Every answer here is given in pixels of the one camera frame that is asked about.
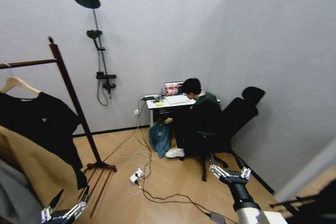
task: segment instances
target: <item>person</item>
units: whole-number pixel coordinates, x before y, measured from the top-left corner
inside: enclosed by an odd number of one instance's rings
[[[172,124],[177,143],[176,147],[166,152],[165,156],[168,158],[184,157],[185,152],[192,152],[200,138],[197,131],[218,132],[220,127],[222,111],[219,103],[213,94],[201,89],[197,78],[187,79],[182,85],[182,92],[196,102],[186,113],[164,121],[166,124]]]

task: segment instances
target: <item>baseboard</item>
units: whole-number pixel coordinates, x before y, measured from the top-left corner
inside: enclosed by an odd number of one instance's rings
[[[251,173],[252,175],[259,181],[259,183],[262,184],[262,186],[265,187],[266,190],[268,190],[272,195],[274,195],[274,190],[248,165],[246,164],[248,168],[251,169]]]
[[[141,125],[139,126],[140,129],[143,128],[149,128],[150,125]],[[129,127],[129,128],[121,128],[121,129],[114,129],[114,130],[107,130],[107,131],[95,131],[95,132],[91,132],[92,135],[98,135],[98,134],[104,134],[104,133],[111,133],[111,132],[118,132],[118,131],[129,131],[129,130],[135,130],[137,127]],[[81,137],[81,136],[86,136],[85,133],[81,133],[81,134],[75,134],[72,135],[72,137]]]

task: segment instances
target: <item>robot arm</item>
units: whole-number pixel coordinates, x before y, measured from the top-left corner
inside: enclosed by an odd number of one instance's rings
[[[52,199],[49,206],[41,211],[41,223],[45,224],[71,224],[73,223],[86,209],[89,194],[89,186],[86,188],[80,203],[76,204],[71,209],[53,211],[59,199],[61,198],[63,189]]]
[[[233,153],[241,170],[223,170],[215,164],[214,158],[211,155],[210,171],[224,184],[226,184],[234,199],[233,208],[237,213],[240,224],[259,224],[259,223],[286,223],[285,219],[274,212],[261,212],[260,207],[254,202],[252,196],[246,189],[251,169],[244,166],[244,162]]]

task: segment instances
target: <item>desk leg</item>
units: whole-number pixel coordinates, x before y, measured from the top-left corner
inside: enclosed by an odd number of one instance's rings
[[[150,114],[151,114],[151,123],[150,123],[150,126],[152,127],[154,125],[154,110],[150,110]]]

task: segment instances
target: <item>wooden clothes rack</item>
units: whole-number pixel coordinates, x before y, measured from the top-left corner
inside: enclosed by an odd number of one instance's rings
[[[54,44],[54,40],[49,37],[49,46],[50,46],[50,49],[51,49],[51,52],[52,54],[54,55],[54,59],[47,59],[47,60],[35,60],[35,61],[25,61],[25,62],[13,62],[13,63],[2,63],[0,64],[0,69],[6,69],[6,68],[18,68],[18,67],[27,67],[27,66],[34,66],[34,65],[43,65],[43,64],[49,64],[49,63],[56,63],[57,66],[58,66],[58,69],[62,75],[62,78],[63,78],[63,81],[67,87],[67,90],[68,90],[68,93],[71,97],[71,100],[73,102],[73,105],[75,106],[75,109],[76,109],[76,112],[77,112],[77,115],[79,117],[79,120],[80,120],[80,124],[83,126],[83,129],[84,129],[84,132],[85,132],[85,135],[89,141],[89,144],[90,144],[90,147],[92,149],[92,152],[96,158],[96,162],[94,164],[92,163],[89,163],[87,164],[87,169],[97,169],[97,168],[104,168],[104,169],[110,169],[110,173],[104,183],[104,186],[107,182],[107,180],[109,179],[110,177],[110,174],[112,171],[116,172],[117,171],[117,168],[115,165],[109,165],[105,162],[103,162],[99,156],[99,153],[98,153],[98,150],[97,150],[97,147],[96,147],[96,144],[94,143],[93,141],[93,137],[92,137],[92,133],[89,129],[89,125],[88,125],[88,122],[86,121],[86,118],[84,116],[84,113],[83,113],[83,110],[80,106],[80,103],[79,103],[79,100],[78,100],[78,97],[76,95],[76,92],[75,92],[75,89],[74,89],[74,86],[72,85],[72,82],[70,80],[70,77],[69,77],[69,74],[68,74],[68,71],[65,67],[65,64],[64,64],[64,61],[63,61],[63,58],[62,58],[62,55],[58,49],[58,46],[57,44]],[[102,191],[104,189],[104,186],[98,196],[98,199],[95,203],[95,206],[91,212],[91,215],[90,217],[92,217],[92,214],[96,208],[96,205],[98,203],[98,200],[102,194]]]

